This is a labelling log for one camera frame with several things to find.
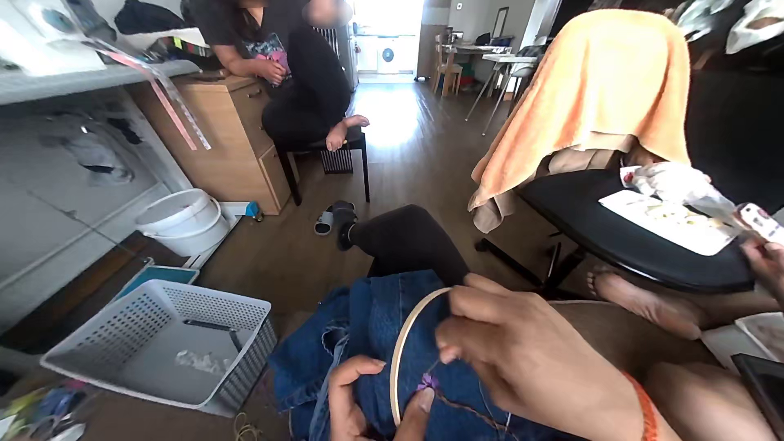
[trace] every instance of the hand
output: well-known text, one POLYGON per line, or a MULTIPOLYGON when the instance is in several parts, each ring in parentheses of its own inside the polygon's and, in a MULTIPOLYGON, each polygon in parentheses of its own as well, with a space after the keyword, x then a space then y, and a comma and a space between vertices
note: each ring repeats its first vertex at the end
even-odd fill
POLYGON ((784 308, 784 246, 762 239, 749 239, 741 245, 741 249, 749 258, 757 280, 784 308))
MULTIPOLYGON (((332 441, 367 440, 368 422, 362 409, 354 401, 351 385, 360 375, 375 375, 384 368, 384 362, 364 355, 357 355, 336 367, 329 376, 329 414, 332 441)), ((408 403, 395 441, 423 441, 430 418, 430 406, 435 392, 431 388, 417 392, 408 403)))
POLYGON ((281 85, 283 82, 283 77, 286 75, 286 68, 283 67, 280 63, 273 60, 261 60, 257 59, 254 60, 255 62, 255 73, 259 77, 265 78, 271 84, 276 86, 281 85))
POLYGON ((479 275, 465 282, 436 329, 443 363, 467 361, 493 403, 520 417, 593 441, 642 437, 632 384, 544 299, 479 275))

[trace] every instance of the black pants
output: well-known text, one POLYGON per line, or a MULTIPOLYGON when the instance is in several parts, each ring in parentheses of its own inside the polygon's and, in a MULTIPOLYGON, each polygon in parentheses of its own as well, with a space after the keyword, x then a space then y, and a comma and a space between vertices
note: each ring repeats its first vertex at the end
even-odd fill
POLYGON ((446 286, 454 286, 468 274, 446 231, 420 206, 404 206, 356 224, 350 239, 375 258, 368 277, 432 269, 446 286))
POLYGON ((262 123, 275 145, 296 151, 323 140, 343 120, 351 90, 337 55, 312 27, 290 34, 287 54, 292 79, 264 108, 262 123))

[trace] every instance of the t-shirt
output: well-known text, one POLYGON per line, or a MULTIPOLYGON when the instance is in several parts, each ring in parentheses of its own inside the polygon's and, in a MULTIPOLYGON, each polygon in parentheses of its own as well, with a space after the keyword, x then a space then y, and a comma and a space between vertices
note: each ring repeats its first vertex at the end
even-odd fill
MULTIPOLYGON (((261 26, 232 0, 191 0, 196 25, 209 45, 234 46, 243 58, 275 60, 289 70, 289 34, 305 25, 302 9, 308 0, 268 0, 261 26)), ((267 90, 273 93, 269 82, 267 90)))

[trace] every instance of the kitchen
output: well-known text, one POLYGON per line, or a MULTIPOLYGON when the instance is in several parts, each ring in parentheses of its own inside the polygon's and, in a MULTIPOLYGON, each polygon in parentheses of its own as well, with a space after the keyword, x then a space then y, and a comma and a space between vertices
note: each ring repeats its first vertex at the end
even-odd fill
POLYGON ((359 81, 413 81, 423 0, 354 0, 353 7, 349 47, 359 81))

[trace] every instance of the towel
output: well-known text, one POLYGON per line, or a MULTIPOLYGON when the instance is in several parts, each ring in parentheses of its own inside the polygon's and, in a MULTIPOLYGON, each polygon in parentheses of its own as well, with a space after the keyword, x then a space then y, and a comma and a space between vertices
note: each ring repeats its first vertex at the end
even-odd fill
POLYGON ((600 9, 573 18, 474 168, 479 188, 468 210, 532 177, 549 154, 582 150, 591 133, 634 135, 651 153, 690 165, 688 85, 686 41, 664 16, 600 9))

